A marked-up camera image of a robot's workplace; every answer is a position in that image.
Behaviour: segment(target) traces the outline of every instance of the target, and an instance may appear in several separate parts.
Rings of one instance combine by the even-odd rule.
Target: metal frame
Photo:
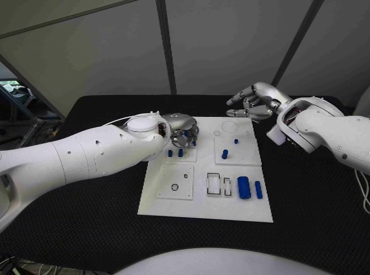
[[[62,120],[41,120],[38,117],[34,116],[34,114],[30,112],[30,110],[26,108],[26,105],[23,105],[20,103],[20,101],[11,96],[11,94],[5,91],[5,89],[2,88],[1,84],[0,84],[0,94],[5,97],[5,99],[8,100],[10,104],[11,104],[11,108],[10,108],[10,121],[0,121],[0,125],[31,125],[23,139],[21,142],[17,146],[17,148],[20,148],[21,146],[24,146],[24,144],[28,142],[28,140],[31,139],[37,129],[40,128],[40,126],[44,123],[56,123],[60,122]],[[24,116],[30,119],[27,121],[15,121],[15,113],[17,110],[24,114]]]

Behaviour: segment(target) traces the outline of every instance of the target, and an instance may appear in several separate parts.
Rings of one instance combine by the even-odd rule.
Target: black table
[[[148,111],[224,116],[226,100],[227,96],[86,96],[57,138]],[[370,274],[370,215],[352,169],[325,148],[306,154],[289,143],[276,146],[264,135],[273,123],[270,118],[253,125],[273,223],[136,215],[146,171],[146,163],[139,163],[44,194],[1,233],[0,252],[44,264],[113,272],[169,250],[237,248],[332,273]]]

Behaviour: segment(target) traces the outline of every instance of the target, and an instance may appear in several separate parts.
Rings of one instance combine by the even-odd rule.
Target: blue cylinder
[[[227,150],[224,149],[223,153],[221,153],[221,158],[227,159]]]
[[[262,199],[262,189],[260,189],[260,182],[254,182],[254,191],[256,191],[256,197]]]
[[[237,178],[237,186],[239,186],[240,199],[249,199],[250,198],[249,178],[246,176],[240,176]]]

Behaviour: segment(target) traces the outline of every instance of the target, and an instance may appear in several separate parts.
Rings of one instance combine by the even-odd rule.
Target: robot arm
[[[131,118],[123,128],[105,125],[54,142],[0,151],[0,232],[46,192],[152,160],[169,140],[175,146],[190,147],[197,132],[188,115],[152,113]]]
[[[247,106],[244,100],[256,96],[263,106]],[[338,108],[316,97],[292,100],[273,86],[257,82],[241,90],[226,102],[231,105],[243,101],[243,110],[228,110],[228,116],[249,117],[252,120],[269,118],[275,112],[276,125],[266,133],[280,145],[285,141],[311,153],[325,146],[338,162],[370,175],[370,119],[344,116]]]

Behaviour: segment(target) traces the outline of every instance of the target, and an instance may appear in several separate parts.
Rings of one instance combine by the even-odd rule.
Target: white platform
[[[138,215],[273,222],[250,119],[195,117],[195,120],[197,146],[185,148],[180,158],[178,148],[168,145],[159,157],[148,162]],[[221,159],[223,149],[228,151],[227,159]],[[218,196],[207,196],[207,173],[220,175]],[[239,198],[239,176],[249,178],[250,199]],[[224,196],[224,178],[230,178],[230,197]],[[256,198],[256,180],[262,199]]]

